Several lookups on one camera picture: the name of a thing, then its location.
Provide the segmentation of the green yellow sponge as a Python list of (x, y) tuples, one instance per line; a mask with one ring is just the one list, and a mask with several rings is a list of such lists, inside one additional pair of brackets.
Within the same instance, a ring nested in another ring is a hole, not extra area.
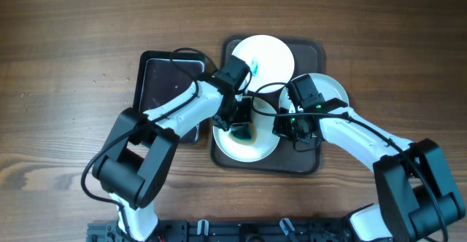
[(230, 136), (237, 141), (252, 141), (252, 123), (247, 123), (232, 128), (230, 131)]

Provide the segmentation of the white plate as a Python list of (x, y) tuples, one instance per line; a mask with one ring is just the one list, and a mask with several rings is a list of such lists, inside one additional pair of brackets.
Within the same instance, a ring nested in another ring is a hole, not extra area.
[(273, 93), (288, 83), (295, 70), (295, 59), (289, 47), (280, 39), (268, 35), (254, 35), (242, 40), (232, 56), (243, 60), (252, 71), (247, 89), (254, 93)]
[(252, 113), (252, 123), (249, 130), (252, 133), (250, 140), (240, 140), (231, 130), (224, 131), (215, 126), (212, 127), (213, 136), (217, 147), (229, 158), (252, 163), (269, 156), (279, 143), (279, 136), (272, 133), (274, 118)]
[[(332, 98), (338, 98), (347, 104), (350, 104), (349, 97), (343, 86), (334, 78), (319, 73), (302, 74), (298, 77), (310, 77), (319, 93), (322, 93), (326, 101)], [(295, 107), (292, 101), (288, 98), (287, 89), (284, 87), (279, 96), (279, 108), (287, 109), (289, 112), (294, 112)]]

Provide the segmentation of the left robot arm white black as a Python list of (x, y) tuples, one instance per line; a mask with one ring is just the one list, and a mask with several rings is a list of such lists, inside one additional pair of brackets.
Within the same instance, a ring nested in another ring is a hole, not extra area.
[(87, 164), (109, 193), (101, 202), (117, 206), (119, 219), (107, 231), (108, 241), (146, 241), (158, 226), (153, 201), (168, 175), (180, 138), (212, 118), (231, 126), (239, 97), (248, 84), (195, 81), (168, 103), (143, 113), (120, 113), (101, 151)]

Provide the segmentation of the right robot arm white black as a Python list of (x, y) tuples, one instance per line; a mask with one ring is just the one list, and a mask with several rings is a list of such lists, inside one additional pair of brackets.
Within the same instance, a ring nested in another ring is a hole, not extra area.
[(374, 175), (378, 202), (350, 216), (360, 241), (430, 241), (466, 215), (466, 206), (440, 146), (394, 136), (350, 107), (331, 113), (282, 113), (273, 130), (292, 141), (316, 136), (349, 152)]

